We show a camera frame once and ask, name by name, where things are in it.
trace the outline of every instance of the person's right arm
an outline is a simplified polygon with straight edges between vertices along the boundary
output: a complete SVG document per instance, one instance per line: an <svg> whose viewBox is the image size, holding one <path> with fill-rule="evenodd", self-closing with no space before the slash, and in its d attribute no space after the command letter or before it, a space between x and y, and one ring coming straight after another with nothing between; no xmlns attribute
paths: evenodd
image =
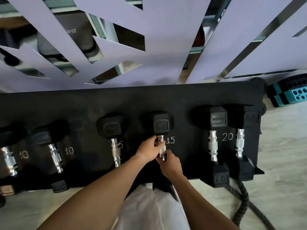
<svg viewBox="0 0 307 230"><path fill-rule="evenodd" d="M167 150L167 160L156 158L161 171L174 185L191 230L240 230L231 220L212 206L183 175L180 160Z"/></svg>

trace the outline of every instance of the person's left arm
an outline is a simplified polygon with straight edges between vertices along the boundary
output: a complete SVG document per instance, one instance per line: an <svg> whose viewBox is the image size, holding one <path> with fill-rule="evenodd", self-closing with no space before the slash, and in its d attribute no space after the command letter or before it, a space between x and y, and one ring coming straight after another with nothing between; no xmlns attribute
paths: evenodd
<svg viewBox="0 0 307 230"><path fill-rule="evenodd" d="M127 162L73 195L38 230L110 230L137 174L164 146L154 146L155 139L142 142Z"/></svg>

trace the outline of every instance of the person's right hand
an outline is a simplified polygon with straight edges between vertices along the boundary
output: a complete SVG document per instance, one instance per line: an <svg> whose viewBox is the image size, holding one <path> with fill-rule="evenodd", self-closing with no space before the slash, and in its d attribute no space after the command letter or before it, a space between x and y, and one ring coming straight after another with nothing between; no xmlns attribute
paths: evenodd
<svg viewBox="0 0 307 230"><path fill-rule="evenodd" d="M161 171L165 177L170 181L178 176L183 176L181 163L178 157L176 157L171 150L166 151L167 158L163 161L161 158L156 158L160 165Z"/></svg>

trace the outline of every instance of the white shirt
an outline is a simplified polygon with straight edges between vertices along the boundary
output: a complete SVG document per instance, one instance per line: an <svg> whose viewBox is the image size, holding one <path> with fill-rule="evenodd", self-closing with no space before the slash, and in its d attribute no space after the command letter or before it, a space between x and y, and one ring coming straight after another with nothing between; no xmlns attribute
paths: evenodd
<svg viewBox="0 0 307 230"><path fill-rule="evenodd" d="M124 201L114 230L190 230L182 205L170 193L139 185Z"/></svg>

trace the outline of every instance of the floor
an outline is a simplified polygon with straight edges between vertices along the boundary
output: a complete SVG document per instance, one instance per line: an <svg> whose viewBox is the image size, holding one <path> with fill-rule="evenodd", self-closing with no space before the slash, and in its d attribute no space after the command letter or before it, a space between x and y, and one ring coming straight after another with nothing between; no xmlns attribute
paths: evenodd
<svg viewBox="0 0 307 230"><path fill-rule="evenodd" d="M258 167L265 175L245 182L250 200L276 229L307 229L307 102L273 108L262 117ZM213 189L199 180L190 181L217 209L230 217L240 202L224 188ZM36 229L78 189L54 194L52 191L24 192L7 199L0 209L0 229ZM241 229L265 229L248 210Z"/></svg>

